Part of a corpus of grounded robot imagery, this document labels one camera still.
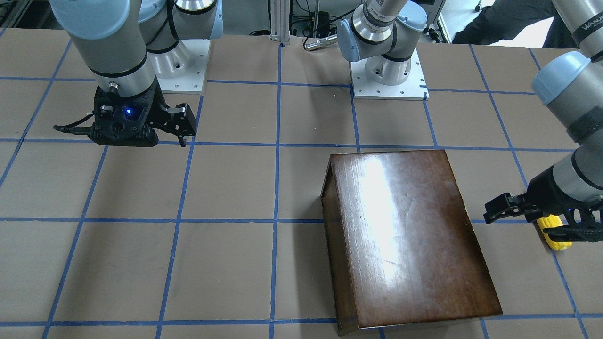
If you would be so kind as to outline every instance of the yellow object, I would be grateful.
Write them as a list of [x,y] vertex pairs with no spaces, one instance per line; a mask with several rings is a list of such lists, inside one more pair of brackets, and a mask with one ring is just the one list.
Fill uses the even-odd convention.
[[563,225],[561,218],[556,215],[550,215],[548,217],[542,217],[538,219],[538,226],[542,231],[542,235],[545,236],[546,243],[549,244],[549,247],[557,250],[563,251],[564,249],[569,248],[572,245],[571,241],[553,241],[549,238],[549,235],[544,232],[544,229],[550,229],[552,227],[559,227]]

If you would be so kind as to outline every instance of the wooden box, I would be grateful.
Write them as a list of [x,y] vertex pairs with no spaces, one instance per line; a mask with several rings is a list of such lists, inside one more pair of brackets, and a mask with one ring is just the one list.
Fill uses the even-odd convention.
[[331,155],[322,202],[340,336],[502,313],[445,151]]

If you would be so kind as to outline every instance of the dark clothing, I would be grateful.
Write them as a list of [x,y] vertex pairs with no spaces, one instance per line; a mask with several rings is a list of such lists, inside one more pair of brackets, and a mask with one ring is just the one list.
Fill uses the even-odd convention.
[[551,0],[496,0],[456,34],[452,43],[489,45],[515,38],[526,26],[552,17],[544,48],[577,48]]

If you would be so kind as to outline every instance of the glossy wooden surface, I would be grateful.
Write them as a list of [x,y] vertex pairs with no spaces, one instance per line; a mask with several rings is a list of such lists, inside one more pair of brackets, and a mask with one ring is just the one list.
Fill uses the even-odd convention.
[[323,211],[340,335],[502,313],[445,151],[333,155]]

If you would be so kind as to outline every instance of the blue joint cap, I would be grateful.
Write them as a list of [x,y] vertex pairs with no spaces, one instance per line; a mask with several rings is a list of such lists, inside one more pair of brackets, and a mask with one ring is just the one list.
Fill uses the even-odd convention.
[[140,13],[138,14],[138,23],[142,24],[154,17],[165,6],[166,0],[142,0],[140,4]]
[[358,62],[360,61],[360,51],[352,29],[349,20],[341,21],[337,30],[337,41],[341,55],[349,62]]
[[86,40],[104,39],[128,19],[130,0],[50,0],[52,12],[69,34]]
[[589,63],[590,59],[580,52],[565,53],[536,74],[532,88],[542,103],[548,105],[576,80]]
[[427,27],[427,12],[412,1],[409,1],[402,7],[402,10],[396,18],[402,25],[413,31],[422,32]]
[[212,33],[209,39],[218,39],[224,34],[224,18],[222,14],[222,0],[216,0],[216,19],[213,22]]

